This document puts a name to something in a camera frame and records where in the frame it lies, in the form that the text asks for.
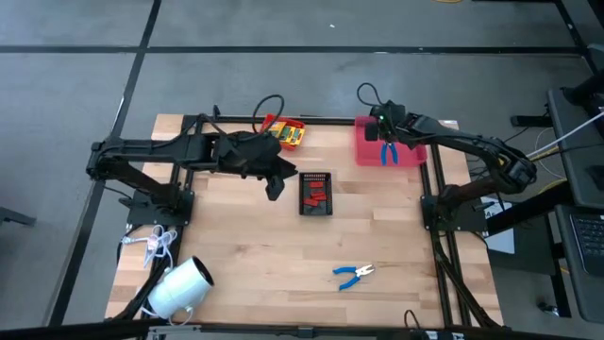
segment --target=pink bin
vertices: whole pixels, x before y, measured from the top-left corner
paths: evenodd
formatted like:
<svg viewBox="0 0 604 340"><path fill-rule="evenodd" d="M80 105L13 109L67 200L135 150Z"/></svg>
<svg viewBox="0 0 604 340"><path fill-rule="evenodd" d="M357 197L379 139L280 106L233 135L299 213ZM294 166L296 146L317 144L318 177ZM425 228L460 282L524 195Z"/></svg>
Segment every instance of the pink bin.
<svg viewBox="0 0 604 340"><path fill-rule="evenodd" d="M365 141L365 126L371 122L375 122L372 117L355 118L355 158L357 165L360 166L382 166L380 155L384 142ZM394 147L398 153L398 164L393 163L392 154L388 149L386 166L414 167L422 164L428 158L424 145L418 145L413 150L401 143L394 144Z"/></svg>

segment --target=white cable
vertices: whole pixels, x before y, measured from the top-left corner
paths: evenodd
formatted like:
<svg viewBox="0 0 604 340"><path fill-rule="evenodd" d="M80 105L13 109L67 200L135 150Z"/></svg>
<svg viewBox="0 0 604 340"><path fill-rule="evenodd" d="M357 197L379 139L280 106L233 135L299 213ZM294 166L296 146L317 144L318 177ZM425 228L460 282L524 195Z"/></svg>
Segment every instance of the white cable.
<svg viewBox="0 0 604 340"><path fill-rule="evenodd" d="M601 116L604 115L604 111L602 111L604 108L599 108L600 109L600 114L598 114L597 116L593 117L592 119L586 121L585 123L579 125L578 127L575 127L572 131L566 133L565 135L563 135L562 137L560 137L559 139L555 140L554 142L540 148L539 150L535 150L531 153L529 153L527 155L527 158L531 158L535 155L539 155L540 153L542 153L543 151L549 149L552 145L557 144L559 141L562 141L564 139L566 139L567 137L570 137L572 134L574 134L575 132L579 131L582 128L585 128L586 126L588 126L589 124L591 124L592 122L594 122L596 119L600 118Z"/></svg>
<svg viewBox="0 0 604 340"><path fill-rule="evenodd" d="M144 307L141 307L141 311L143 311L143 312L147 313L148 315L155 316L155 317L159 317L159 315L157 315L157 314L155 314L155 313L153 313L153 312L149 311L148 309L146 309L146 308L144 308Z"/></svg>
<svg viewBox="0 0 604 340"><path fill-rule="evenodd" d="M143 311L143 312L147 313L148 315L155 316L155 317L159 317L159 315L157 315L157 314L155 314L155 313L153 313L153 312L149 311L148 309L146 309L146 308L144 308L144 307L141 307L141 311ZM187 317L187 319L186 319L186 320L185 320L183 323L181 323L181 324L175 324L174 322L172 322L172 317L171 317L171 316L170 316L170 317L168 317L168 322L170 323L170 325L171 325L171 326L184 326L184 325L188 324L188 323L189 323L189 321L191 321L191 318L193 317L193 311L194 311L194 309L193 309L193 308L186 308L186 311L187 311L187 312L189 312L189 316L188 316L188 317Z"/></svg>
<svg viewBox="0 0 604 340"><path fill-rule="evenodd" d="M187 319L185 320L185 322L181 323L181 324L175 324L172 322L172 317L168 317L168 322L170 323L171 326L184 326L187 323L189 323L189 321L191 321L191 318L193 317L193 308L187 308L187 311L189 312L189 317L187 317Z"/></svg>
<svg viewBox="0 0 604 340"><path fill-rule="evenodd" d="M149 237L142 238L130 238L124 237L122 238L123 245L130 245L137 242L146 242L147 248L144 253L144 263L143 267L146 268L149 262L153 258L163 258L166 255L170 258L170 269L174 268L174 260L172 258L172 253L170 253L170 245L177 238L178 233L175 230L164 231L162 225L156 225L151 230L151 235Z"/></svg>
<svg viewBox="0 0 604 340"><path fill-rule="evenodd" d="M554 129L553 127L548 127L548 128L544 128L543 130L541 130L541 132L539 132L539 134L537 135L537 139L535 140L535 150L537 149L537 147L539 147L539 139L541 138L541 135L543 135L543 134L544 134L544 132L546 132L546 131L548 131L548 130L553 130L553 129ZM549 169L548 169L548 168L545 166L545 164L544 164L543 160L539 160L539 164L540 164L541 166L543 166L543 168L544 168L544 169L545 169L545 170L546 170L546 171L549 173L549 175L551 175L551 176L553 176L553 177L556 177L556 178L558 178L558 179L563 179L563 177L562 177L562 176L560 176L560 175L558 175L558 174L554 173L553 171L549 170Z"/></svg>

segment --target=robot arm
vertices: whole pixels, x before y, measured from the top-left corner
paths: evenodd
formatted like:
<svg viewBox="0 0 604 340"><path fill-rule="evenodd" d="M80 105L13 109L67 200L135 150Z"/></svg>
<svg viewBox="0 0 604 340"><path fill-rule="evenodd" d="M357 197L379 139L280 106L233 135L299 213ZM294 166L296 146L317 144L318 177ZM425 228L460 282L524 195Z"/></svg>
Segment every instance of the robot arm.
<svg viewBox="0 0 604 340"><path fill-rule="evenodd" d="M370 116L376 118L376 122L367 126L365 130L367 140L399 142L409 148L417 145L442 145L477 156L484 161L490 173L488 178L474 182L476 184L470 183L466 188L455 186L464 189L454 190L459 192L460 197L452 195L454 193L444 193L446 195L442 197L444 200L463 198L465 201L495 192L518 194L536 180L537 169L524 153L497 138L487 138L444 127L436 119L421 114L406 113L404 106L392 101L374 106Z"/></svg>

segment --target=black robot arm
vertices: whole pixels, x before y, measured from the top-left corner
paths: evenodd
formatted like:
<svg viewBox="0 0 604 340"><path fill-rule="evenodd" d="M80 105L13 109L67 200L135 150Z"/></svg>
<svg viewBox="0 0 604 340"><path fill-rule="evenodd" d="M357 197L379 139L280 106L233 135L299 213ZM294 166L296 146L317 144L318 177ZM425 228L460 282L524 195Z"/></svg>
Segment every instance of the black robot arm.
<svg viewBox="0 0 604 340"><path fill-rule="evenodd" d="M489 177L462 186L447 185L439 193L437 212L443 219L465 201L496 192L519 194L536 180L537 169L525 154L497 138L444 127L436 119L406 113L404 106L392 101L374 106L370 116L376 118L376 122L367 126L367 140L399 142L409 148L442 145L477 156L485 163Z"/></svg>
<svg viewBox="0 0 604 340"><path fill-rule="evenodd" d="M212 121L200 114L196 124ZM193 171L266 179L268 199L276 200L284 179L295 174L295 165L283 160L281 146L270 133L237 131L187 134L170 141L124 140L109 137L92 144L86 172L93 180L116 179L135 189L132 198L120 198L130 209L128 223L184 226L191 220L194 192L175 183L159 183L130 162L173 163Z"/></svg>

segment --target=black mount bracket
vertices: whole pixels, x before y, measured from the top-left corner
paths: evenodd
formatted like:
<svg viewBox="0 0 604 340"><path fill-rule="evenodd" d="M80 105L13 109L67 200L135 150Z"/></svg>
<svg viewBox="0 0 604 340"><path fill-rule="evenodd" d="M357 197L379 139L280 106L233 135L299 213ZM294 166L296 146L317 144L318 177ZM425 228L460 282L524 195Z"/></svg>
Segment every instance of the black mount bracket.
<svg viewBox="0 0 604 340"><path fill-rule="evenodd" d="M176 206L168 209L163 205L153 203L149 195L137 190L132 199L120 198L119 201L130 209L127 218L128 224L188 226L193 212L194 198L194 191L179 190Z"/></svg>
<svg viewBox="0 0 604 340"><path fill-rule="evenodd" d="M437 209L438 196L422 195L420 203L427 230L438 231L487 231L484 211L479 199L467 201L458 206L450 218L442 218Z"/></svg>

